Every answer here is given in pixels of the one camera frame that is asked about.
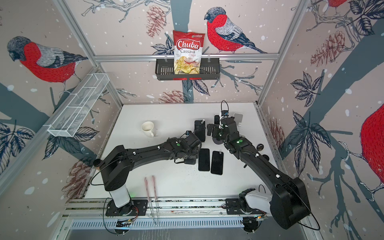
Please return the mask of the purple-edged black phone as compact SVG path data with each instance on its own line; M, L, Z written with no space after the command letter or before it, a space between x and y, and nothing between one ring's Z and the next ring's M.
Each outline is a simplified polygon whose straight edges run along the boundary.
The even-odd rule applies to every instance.
M205 120L196 120L194 122L194 134L198 137L198 139L204 143L206 140L206 123Z

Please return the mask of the large black reflective phone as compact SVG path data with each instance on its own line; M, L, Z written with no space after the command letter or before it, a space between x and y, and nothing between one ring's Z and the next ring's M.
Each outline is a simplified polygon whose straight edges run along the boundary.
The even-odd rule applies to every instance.
M195 165L197 162L196 159L184 159L183 163L186 165Z

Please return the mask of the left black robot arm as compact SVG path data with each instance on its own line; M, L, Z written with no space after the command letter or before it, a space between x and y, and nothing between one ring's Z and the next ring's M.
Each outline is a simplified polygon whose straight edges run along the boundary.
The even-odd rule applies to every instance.
M115 207L131 209L133 203L126 187L130 171L157 161L196 160L201 148L202 142L193 133L186 138L168 138L159 145L140 149L125 149L119 145L104 160L94 160L94 167L100 169L103 186L110 193Z

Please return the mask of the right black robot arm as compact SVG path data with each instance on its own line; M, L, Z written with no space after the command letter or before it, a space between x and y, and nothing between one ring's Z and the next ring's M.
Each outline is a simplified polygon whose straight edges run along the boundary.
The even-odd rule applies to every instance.
M270 213L280 227L289 229L312 213L304 182L278 170L247 138L240 136L234 117L223 118L218 125L208 124L207 135L222 141L230 154L266 184L272 193Z

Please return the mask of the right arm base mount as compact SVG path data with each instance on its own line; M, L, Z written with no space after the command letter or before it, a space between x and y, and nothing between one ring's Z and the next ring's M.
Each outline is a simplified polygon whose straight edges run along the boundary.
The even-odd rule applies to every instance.
M249 188L242 191L237 199L225 199L225 203L221 206L227 211L228 215L266 215L266 212L259 209L253 209L246 201L246 195L258 191L255 188Z

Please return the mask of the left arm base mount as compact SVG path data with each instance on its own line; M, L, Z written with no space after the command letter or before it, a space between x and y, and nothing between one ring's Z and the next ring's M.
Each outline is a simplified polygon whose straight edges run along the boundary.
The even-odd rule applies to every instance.
M145 216L148 207L148 200L133 199L125 206L118 208L115 201L108 202L105 215L107 217L123 217L123 216Z

